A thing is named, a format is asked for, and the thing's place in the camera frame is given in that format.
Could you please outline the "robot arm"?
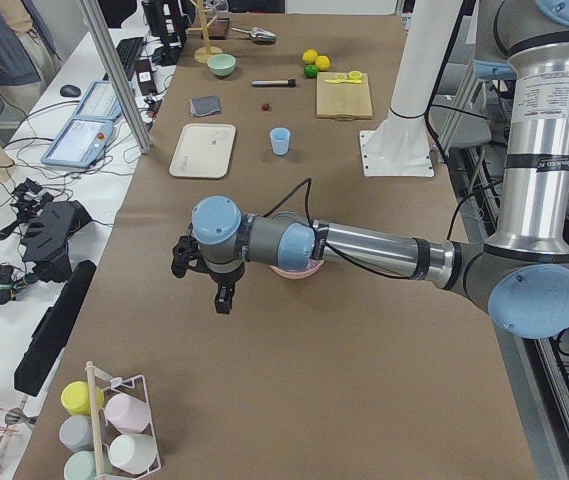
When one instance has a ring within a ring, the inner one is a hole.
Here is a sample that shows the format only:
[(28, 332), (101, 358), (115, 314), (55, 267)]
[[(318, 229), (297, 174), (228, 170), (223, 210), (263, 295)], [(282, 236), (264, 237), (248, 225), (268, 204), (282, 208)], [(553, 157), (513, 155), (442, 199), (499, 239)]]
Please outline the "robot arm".
[(480, 243), (403, 238), (295, 215), (245, 213), (225, 196), (192, 210), (171, 270), (208, 275), (215, 308), (231, 311), (249, 262), (300, 273), (337, 257), (393, 280), (428, 281), (458, 294), (499, 328), (525, 339), (569, 329), (569, 1), (486, 1), (477, 73), (512, 78), (513, 110), (494, 233)]

